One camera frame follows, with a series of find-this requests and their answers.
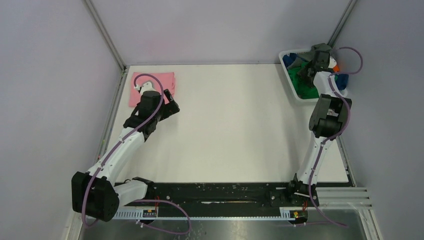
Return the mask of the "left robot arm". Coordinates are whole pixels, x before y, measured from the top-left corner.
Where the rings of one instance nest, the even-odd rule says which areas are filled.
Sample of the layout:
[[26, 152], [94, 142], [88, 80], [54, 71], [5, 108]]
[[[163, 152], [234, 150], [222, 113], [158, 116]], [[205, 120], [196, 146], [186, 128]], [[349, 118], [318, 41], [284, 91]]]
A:
[[72, 209], [80, 214], [108, 222], [118, 208], [138, 200], [148, 206], [155, 192], [146, 180], [134, 177], [117, 185], [117, 178], [134, 153], [156, 130], [157, 124], [178, 113], [180, 108], [171, 92], [145, 91], [140, 102], [124, 122], [115, 145], [86, 172], [76, 172], [71, 179]]

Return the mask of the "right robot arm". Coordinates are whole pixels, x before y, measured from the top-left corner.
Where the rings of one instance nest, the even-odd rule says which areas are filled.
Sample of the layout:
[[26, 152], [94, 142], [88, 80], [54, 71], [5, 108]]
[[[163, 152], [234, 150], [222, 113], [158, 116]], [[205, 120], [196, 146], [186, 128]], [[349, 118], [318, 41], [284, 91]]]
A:
[[317, 200], [316, 185], [324, 157], [337, 134], [348, 120], [352, 101], [336, 84], [335, 61], [329, 49], [314, 49], [311, 59], [300, 71], [300, 80], [315, 87], [318, 99], [308, 123], [311, 138], [305, 158], [288, 184], [287, 201], [296, 207], [307, 207]]

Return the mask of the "green t shirt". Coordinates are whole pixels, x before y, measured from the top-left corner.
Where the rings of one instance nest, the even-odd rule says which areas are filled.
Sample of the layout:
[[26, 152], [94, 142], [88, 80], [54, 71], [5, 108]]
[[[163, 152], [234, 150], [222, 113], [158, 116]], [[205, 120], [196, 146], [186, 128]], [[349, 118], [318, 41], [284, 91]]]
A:
[[297, 94], [297, 96], [300, 99], [308, 100], [308, 99], [317, 99], [319, 98], [318, 91], [315, 87], [307, 87], [306, 85], [302, 84], [299, 80], [299, 77], [297, 76], [297, 72], [302, 67], [294, 67], [287, 70], [287, 73], [289, 75], [289, 78], [291, 80], [291, 83], [294, 87], [294, 90]]

